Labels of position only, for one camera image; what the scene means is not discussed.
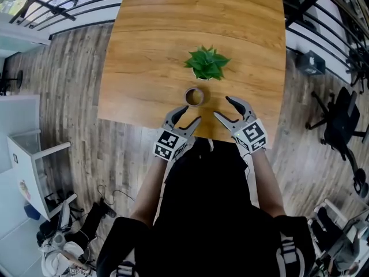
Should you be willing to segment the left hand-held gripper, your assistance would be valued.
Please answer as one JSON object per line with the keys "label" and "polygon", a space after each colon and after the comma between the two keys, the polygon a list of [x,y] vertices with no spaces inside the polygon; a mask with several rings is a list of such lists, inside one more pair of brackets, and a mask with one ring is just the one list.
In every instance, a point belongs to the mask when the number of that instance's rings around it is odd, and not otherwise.
{"label": "left hand-held gripper", "polygon": [[175,127],[188,108],[188,106],[181,106],[167,113],[161,128],[157,131],[153,145],[152,152],[155,156],[170,162],[183,152],[188,139],[201,123],[201,116],[199,116],[185,128]]}

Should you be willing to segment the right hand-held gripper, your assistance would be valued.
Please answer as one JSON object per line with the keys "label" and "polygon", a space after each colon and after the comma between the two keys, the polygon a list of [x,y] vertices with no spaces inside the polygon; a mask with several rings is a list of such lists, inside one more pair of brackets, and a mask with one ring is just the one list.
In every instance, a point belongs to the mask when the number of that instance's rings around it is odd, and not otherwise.
{"label": "right hand-held gripper", "polygon": [[232,121],[221,112],[214,111],[213,114],[216,119],[233,134],[236,143],[240,144],[249,153],[264,148],[268,143],[268,134],[261,120],[257,119],[251,105],[236,96],[226,96],[225,98],[234,106],[243,120],[236,119]]}

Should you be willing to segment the grey tape roll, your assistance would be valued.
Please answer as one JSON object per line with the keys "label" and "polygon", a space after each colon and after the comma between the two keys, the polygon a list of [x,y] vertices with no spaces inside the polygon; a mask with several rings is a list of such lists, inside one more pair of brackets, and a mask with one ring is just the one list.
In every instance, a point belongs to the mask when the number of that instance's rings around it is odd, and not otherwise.
{"label": "grey tape roll", "polygon": [[184,100],[188,106],[198,107],[204,102],[204,93],[197,87],[189,88],[184,93]]}

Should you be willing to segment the person's left forearm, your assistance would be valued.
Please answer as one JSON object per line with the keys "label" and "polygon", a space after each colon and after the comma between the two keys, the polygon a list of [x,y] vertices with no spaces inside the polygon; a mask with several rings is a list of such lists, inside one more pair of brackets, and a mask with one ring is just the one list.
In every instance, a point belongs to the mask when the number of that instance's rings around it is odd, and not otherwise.
{"label": "person's left forearm", "polygon": [[167,163],[166,160],[157,156],[153,158],[134,201],[130,217],[146,224],[148,227],[152,227],[154,224]]}

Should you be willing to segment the person's right forearm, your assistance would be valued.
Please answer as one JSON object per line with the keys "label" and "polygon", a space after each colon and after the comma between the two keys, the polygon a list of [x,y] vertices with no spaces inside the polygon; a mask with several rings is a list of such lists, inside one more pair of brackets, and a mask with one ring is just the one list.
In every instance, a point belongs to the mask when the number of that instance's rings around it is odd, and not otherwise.
{"label": "person's right forearm", "polygon": [[264,149],[251,154],[259,208],[272,217],[286,215],[282,194]]}

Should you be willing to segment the green plant in white pot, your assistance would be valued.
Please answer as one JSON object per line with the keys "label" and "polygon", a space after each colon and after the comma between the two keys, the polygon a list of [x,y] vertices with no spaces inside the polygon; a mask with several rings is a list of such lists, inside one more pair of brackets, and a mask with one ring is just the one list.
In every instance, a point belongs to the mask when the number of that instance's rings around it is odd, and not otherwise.
{"label": "green plant in white pot", "polygon": [[201,46],[197,51],[189,52],[189,54],[191,57],[184,61],[184,66],[190,68],[197,79],[221,81],[224,78],[223,67],[231,59],[219,54],[216,48]]}

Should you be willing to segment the black box with white logo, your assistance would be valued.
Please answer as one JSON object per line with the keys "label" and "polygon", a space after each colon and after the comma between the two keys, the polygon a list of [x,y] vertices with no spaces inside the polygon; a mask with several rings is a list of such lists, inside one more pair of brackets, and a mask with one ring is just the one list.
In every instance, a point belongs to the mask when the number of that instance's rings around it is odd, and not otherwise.
{"label": "black box with white logo", "polygon": [[325,74],[325,60],[313,51],[308,51],[296,58],[296,67],[303,74],[308,76],[318,76]]}

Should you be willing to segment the person in black shirt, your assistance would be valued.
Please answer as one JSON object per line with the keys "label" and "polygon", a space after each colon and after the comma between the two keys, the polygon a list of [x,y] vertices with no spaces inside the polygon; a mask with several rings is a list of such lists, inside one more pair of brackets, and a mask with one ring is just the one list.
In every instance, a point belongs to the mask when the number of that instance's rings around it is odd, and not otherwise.
{"label": "person in black shirt", "polygon": [[254,206],[246,167],[236,144],[196,139],[165,171],[153,226],[114,221],[97,277],[308,277],[307,219]]}

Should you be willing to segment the black office chair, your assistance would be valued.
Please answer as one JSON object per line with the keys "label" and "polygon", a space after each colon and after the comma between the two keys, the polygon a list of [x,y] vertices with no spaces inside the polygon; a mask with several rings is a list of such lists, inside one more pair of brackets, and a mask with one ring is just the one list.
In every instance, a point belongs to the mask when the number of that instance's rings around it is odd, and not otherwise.
{"label": "black office chair", "polygon": [[322,145],[329,145],[333,150],[337,150],[344,161],[348,161],[353,171],[353,187],[361,198],[365,198],[369,193],[369,184],[366,182],[365,171],[358,167],[353,152],[349,149],[348,143],[352,137],[361,137],[362,143],[369,140],[369,125],[364,132],[357,131],[356,127],[360,119],[360,112],[356,105],[357,93],[349,93],[342,87],[338,93],[330,94],[331,101],[325,105],[316,92],[311,96],[315,98],[322,109],[322,119],[314,125],[305,124],[307,130],[313,130],[322,125],[326,125]]}
{"label": "black office chair", "polygon": [[357,46],[349,51],[349,57],[345,60],[350,65],[348,73],[354,74],[355,79],[351,82],[351,87],[360,83],[361,88],[359,94],[364,93],[364,81],[367,81],[367,89],[369,90],[369,51],[363,47]]}

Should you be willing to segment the white desk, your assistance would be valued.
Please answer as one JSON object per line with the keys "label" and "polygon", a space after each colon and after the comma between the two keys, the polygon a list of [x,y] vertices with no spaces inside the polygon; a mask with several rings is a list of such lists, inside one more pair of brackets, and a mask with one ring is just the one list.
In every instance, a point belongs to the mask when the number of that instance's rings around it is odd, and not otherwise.
{"label": "white desk", "polygon": [[[338,219],[345,222],[344,228],[336,225],[328,210],[332,210]],[[360,239],[365,232],[369,232],[369,222],[361,218],[348,221],[328,199],[315,207],[314,212],[317,218],[312,219],[310,227],[320,251],[330,255],[340,271],[347,269],[360,253]]]}
{"label": "white desk", "polygon": [[43,158],[71,147],[71,142],[41,149],[41,130],[31,130],[6,137],[12,170],[16,177],[18,189],[27,202],[43,218],[50,221],[62,209],[62,203],[50,208],[43,192],[42,181],[47,178]]}

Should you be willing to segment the white partition panel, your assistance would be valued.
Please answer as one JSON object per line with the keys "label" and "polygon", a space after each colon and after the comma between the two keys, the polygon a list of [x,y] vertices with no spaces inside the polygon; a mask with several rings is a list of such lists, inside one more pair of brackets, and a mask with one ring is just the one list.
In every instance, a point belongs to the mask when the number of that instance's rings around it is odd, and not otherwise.
{"label": "white partition panel", "polygon": [[0,174],[11,169],[7,136],[40,126],[40,95],[0,96]]}

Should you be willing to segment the blue bin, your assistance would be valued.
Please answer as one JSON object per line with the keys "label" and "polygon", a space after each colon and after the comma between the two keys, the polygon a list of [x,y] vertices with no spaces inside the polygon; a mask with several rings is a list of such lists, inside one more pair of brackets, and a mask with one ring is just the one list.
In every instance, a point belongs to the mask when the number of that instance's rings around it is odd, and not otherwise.
{"label": "blue bin", "polygon": [[30,219],[39,220],[41,217],[41,214],[30,203],[24,205],[24,211]]}

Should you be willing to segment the black pedestal fan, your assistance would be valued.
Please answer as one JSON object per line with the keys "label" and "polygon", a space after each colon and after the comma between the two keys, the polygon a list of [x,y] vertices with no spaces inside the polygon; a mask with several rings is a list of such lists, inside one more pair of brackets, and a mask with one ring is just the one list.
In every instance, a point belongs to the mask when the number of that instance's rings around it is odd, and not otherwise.
{"label": "black pedestal fan", "polygon": [[20,70],[15,78],[3,78],[0,74],[0,96],[6,96],[7,91],[11,87],[11,82],[16,83],[16,88],[20,89],[23,80],[23,71]]}

